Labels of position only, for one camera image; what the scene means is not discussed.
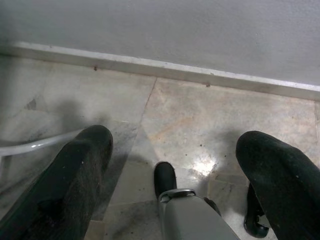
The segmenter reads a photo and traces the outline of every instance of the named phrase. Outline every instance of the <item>white tube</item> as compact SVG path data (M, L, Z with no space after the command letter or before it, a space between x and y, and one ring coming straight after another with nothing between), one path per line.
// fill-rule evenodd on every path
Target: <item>white tube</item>
M59 142L70 141L74 139L81 131L82 129L61 134L58 136L53 136L46 139L22 144L22 145L0 147L0 159L1 159L1 156L11 156L11 155L28 153L34 150L38 150L44 147L57 144Z

